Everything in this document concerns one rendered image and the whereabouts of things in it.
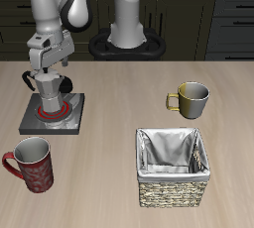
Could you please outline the dark grey stove plate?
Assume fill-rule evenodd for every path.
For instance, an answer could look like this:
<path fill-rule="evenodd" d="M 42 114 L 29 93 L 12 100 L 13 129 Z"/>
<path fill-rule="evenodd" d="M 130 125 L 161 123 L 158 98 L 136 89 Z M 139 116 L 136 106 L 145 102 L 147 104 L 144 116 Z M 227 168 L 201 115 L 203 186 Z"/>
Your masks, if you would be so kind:
<path fill-rule="evenodd" d="M 38 93 L 31 96 L 30 102 L 19 127 L 21 135 L 77 135 L 79 133 L 83 93 L 63 93 L 63 108 L 55 113 L 42 109 Z"/>

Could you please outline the yellow and grey mug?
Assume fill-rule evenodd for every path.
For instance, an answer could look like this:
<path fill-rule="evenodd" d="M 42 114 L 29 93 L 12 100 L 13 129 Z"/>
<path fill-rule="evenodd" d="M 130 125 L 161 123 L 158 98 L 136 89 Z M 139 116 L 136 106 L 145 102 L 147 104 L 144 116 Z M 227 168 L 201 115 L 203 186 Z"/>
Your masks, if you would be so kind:
<path fill-rule="evenodd" d="M 179 106 L 170 105 L 170 98 L 179 99 Z M 187 119 L 198 118 L 208 100 L 208 88 L 199 82 L 188 81 L 182 83 L 177 93 L 169 93 L 167 95 L 166 107 L 171 111 L 179 111 Z"/>

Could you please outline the wicker basket with white liner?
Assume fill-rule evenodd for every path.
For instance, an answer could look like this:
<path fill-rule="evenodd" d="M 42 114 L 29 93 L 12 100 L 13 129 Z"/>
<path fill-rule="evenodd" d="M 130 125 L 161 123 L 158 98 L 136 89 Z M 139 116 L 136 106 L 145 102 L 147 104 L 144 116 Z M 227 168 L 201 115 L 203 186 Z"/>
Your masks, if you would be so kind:
<path fill-rule="evenodd" d="M 198 207 L 210 168 L 198 128 L 137 129 L 141 207 Z"/>

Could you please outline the dark kitchen cupboards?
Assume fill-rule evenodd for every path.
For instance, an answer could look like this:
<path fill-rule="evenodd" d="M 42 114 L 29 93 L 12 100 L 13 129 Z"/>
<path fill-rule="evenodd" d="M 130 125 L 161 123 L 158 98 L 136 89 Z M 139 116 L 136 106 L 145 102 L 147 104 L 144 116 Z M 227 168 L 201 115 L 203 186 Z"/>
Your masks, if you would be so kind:
<path fill-rule="evenodd" d="M 88 43 L 115 18 L 113 0 L 91 0 L 93 21 L 74 34 L 72 60 L 92 60 Z M 203 60 L 214 0 L 140 0 L 139 19 L 166 42 L 162 60 Z M 0 0 L 0 60 L 27 61 L 27 41 L 35 34 L 30 0 Z"/>

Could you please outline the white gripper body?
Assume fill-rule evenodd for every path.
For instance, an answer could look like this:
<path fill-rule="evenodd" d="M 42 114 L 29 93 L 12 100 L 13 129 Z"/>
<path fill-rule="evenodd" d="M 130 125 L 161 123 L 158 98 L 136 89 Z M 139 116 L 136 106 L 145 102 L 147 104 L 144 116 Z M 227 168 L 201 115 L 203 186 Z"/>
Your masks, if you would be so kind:
<path fill-rule="evenodd" d="M 74 44 L 69 31 L 57 31 L 51 34 L 36 33 L 28 40 L 29 58 L 33 69 L 50 67 L 67 58 L 74 52 Z"/>

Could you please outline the silver moka pot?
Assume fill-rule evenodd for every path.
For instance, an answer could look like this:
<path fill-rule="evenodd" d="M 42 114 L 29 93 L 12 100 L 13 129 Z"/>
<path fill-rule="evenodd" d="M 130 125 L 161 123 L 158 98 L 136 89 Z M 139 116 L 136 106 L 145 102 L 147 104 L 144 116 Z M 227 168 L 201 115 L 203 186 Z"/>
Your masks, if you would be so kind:
<path fill-rule="evenodd" d="M 54 113 L 62 109 L 64 103 L 59 91 L 62 76 L 55 69 L 49 68 L 48 73 L 43 73 L 42 69 L 25 71 L 22 78 L 32 90 L 35 90 L 35 88 L 30 78 L 35 80 L 45 112 Z"/>

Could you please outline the flat black base plate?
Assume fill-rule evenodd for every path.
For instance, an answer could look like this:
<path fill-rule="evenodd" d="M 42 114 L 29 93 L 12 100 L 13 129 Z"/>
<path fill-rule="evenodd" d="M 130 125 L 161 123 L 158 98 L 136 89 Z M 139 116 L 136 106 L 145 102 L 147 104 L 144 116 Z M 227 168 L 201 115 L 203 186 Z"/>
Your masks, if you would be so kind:
<path fill-rule="evenodd" d="M 89 52 L 97 61 L 157 61 L 166 51 L 165 41 L 152 28 L 145 28 L 146 43 L 134 49 L 120 49 L 107 41 L 111 31 L 102 28 L 89 42 Z"/>

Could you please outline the grey kitchen drawers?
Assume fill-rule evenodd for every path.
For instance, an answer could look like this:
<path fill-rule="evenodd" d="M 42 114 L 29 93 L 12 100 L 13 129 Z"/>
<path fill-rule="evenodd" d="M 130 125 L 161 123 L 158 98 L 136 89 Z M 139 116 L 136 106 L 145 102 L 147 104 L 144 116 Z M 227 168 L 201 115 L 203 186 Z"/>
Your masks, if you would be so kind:
<path fill-rule="evenodd" d="M 254 60 L 254 0 L 216 0 L 206 60 Z"/>

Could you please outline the red patterned mug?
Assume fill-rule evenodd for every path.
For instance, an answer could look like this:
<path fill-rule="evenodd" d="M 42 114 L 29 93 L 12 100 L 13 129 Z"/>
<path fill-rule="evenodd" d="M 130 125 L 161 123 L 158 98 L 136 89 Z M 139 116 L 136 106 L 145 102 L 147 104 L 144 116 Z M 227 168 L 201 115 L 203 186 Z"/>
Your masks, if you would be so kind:
<path fill-rule="evenodd" d="M 3 155 L 2 164 L 34 193 L 45 192 L 54 183 L 51 148 L 44 138 L 22 140 L 12 152 Z"/>

